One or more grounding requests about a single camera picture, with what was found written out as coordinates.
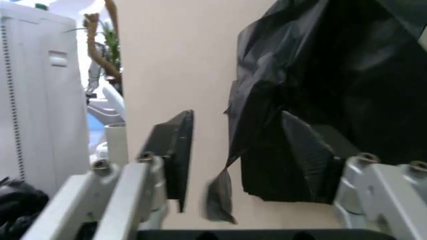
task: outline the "black fabric piece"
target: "black fabric piece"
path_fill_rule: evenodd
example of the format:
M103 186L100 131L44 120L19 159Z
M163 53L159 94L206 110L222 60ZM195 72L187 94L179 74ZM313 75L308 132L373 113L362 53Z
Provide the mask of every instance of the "black fabric piece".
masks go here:
M152 152L164 160L166 191L168 199L176 199L179 212L184 211L187 179L193 139L193 110L186 110L169 121L154 126L137 158Z
M24 181L0 181L0 240L20 239L47 204L49 197Z
M240 158L245 192L330 204L345 160L359 151L391 165L427 159L427 54L417 39L427 4L404 5L278 0L246 27L222 172ZM231 190L220 191L228 179L212 181L208 219L234 222L231 207L221 207L231 203Z

